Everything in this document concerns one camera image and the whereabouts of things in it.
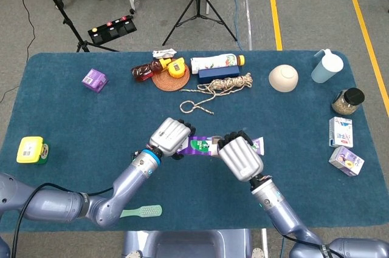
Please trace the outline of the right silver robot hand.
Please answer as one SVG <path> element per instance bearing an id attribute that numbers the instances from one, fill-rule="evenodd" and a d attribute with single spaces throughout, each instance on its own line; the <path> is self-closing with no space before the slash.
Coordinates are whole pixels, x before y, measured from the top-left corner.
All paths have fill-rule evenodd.
<path id="1" fill-rule="evenodd" d="M 218 156 L 241 182 L 248 182 L 264 168 L 252 146 L 253 141 L 244 131 L 231 132 L 218 140 Z"/>

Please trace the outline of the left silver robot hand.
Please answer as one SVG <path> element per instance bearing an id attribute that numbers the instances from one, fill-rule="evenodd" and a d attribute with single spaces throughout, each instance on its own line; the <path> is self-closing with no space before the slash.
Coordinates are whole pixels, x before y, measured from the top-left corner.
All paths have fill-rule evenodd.
<path id="1" fill-rule="evenodd" d="M 196 128 L 190 123 L 168 117 L 152 134 L 148 144 L 152 148 L 158 148 L 164 157 L 172 157 L 175 160 L 180 160 L 184 156 L 177 153 L 178 149 L 195 132 Z"/>

